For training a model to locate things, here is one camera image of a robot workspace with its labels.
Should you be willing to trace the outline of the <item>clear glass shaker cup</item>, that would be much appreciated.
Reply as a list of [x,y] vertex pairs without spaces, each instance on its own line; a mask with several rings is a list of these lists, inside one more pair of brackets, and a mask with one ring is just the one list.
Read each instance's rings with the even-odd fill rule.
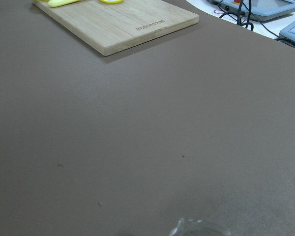
[[169,236],[232,236],[232,233],[210,221],[184,217],[179,219]]

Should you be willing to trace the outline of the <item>wooden cutting board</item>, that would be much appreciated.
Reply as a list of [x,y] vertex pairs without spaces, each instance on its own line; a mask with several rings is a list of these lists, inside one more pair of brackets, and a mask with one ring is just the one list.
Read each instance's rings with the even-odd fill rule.
[[199,21],[199,15],[163,0],[124,0],[116,4],[81,0],[58,7],[51,7],[49,2],[42,0],[33,3],[103,56]]

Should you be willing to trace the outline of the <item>lemon slice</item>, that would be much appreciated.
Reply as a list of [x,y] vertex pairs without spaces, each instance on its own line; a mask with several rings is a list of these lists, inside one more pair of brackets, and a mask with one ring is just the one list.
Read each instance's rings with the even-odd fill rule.
[[101,2],[107,3],[107,4],[118,4],[123,2],[123,0],[101,0]]

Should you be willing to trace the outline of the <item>yellow plastic knife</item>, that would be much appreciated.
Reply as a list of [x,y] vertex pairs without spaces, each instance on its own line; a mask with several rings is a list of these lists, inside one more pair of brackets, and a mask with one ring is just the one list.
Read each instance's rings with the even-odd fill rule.
[[49,0],[48,5],[50,7],[60,7],[68,4],[79,2],[79,0]]

